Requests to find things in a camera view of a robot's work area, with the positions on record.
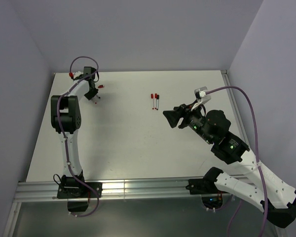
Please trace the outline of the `white marker black tip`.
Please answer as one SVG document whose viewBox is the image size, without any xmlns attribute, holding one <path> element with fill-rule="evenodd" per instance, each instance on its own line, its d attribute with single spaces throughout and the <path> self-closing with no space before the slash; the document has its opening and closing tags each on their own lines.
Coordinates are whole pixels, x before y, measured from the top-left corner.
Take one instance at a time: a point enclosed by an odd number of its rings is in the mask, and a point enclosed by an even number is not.
<svg viewBox="0 0 296 237">
<path fill-rule="evenodd" d="M 156 95 L 156 110 L 159 110 L 159 94 Z"/>
</svg>

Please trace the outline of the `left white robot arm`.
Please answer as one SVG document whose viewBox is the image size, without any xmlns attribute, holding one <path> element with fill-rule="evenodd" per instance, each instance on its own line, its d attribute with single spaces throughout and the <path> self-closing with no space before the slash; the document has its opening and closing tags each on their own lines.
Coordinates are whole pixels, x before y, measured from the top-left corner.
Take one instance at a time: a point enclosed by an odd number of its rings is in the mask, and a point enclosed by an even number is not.
<svg viewBox="0 0 296 237">
<path fill-rule="evenodd" d="M 68 189 L 74 197 L 81 197 L 86 192 L 86 184 L 77 144 L 78 130 L 82 123 L 79 101 L 82 98 L 90 101 L 97 96 L 95 79 L 99 79 L 99 73 L 93 67 L 84 67 L 82 73 L 70 73 L 70 78 L 74 84 L 68 92 L 51 96 L 51 125 L 59 135 L 62 148 L 64 168 L 60 189 Z"/>
</svg>

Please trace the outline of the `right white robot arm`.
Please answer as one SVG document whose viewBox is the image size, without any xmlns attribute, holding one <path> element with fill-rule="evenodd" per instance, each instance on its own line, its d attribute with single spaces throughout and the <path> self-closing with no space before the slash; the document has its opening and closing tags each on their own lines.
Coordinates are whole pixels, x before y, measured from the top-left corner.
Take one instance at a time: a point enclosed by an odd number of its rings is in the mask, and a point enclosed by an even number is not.
<svg viewBox="0 0 296 237">
<path fill-rule="evenodd" d="M 222 191 L 233 194 L 267 213 L 267 220 L 279 228 L 286 228 L 296 219 L 296 188 L 288 185 L 262 162 L 238 136 L 229 131 L 231 122 L 221 110 L 202 115 L 200 109 L 182 104 L 163 111 L 172 128 L 190 127 L 207 144 L 211 152 L 229 167 L 239 171 L 251 183 L 231 177 L 212 167 L 201 179 L 190 179 L 186 187 L 190 194 Z"/>
</svg>

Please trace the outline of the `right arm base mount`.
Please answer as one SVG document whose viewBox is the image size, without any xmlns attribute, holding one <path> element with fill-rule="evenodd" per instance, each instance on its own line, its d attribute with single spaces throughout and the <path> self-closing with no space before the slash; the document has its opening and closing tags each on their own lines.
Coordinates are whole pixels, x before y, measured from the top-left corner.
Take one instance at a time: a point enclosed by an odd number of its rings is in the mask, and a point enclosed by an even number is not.
<svg viewBox="0 0 296 237">
<path fill-rule="evenodd" d="M 204 205 L 208 208 L 218 208 L 223 204 L 222 191 L 203 178 L 188 179 L 185 189 L 189 191 L 190 195 L 213 195 L 202 198 L 202 201 L 205 201 Z"/>
</svg>

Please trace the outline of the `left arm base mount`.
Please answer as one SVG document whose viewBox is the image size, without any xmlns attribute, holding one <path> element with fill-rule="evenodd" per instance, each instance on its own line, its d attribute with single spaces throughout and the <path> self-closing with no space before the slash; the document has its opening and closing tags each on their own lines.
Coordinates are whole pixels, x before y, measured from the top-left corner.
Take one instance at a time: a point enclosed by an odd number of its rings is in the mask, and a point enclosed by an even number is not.
<svg viewBox="0 0 296 237">
<path fill-rule="evenodd" d="M 91 199 L 99 199 L 102 196 L 103 183 L 85 182 L 83 175 L 77 176 L 77 179 L 84 182 L 94 191 L 90 190 L 73 177 L 67 177 L 65 175 L 60 177 L 58 174 L 55 174 L 53 179 L 58 185 L 57 199 L 66 199 L 67 209 L 71 213 L 83 215 L 83 212 L 89 207 Z"/>
</svg>

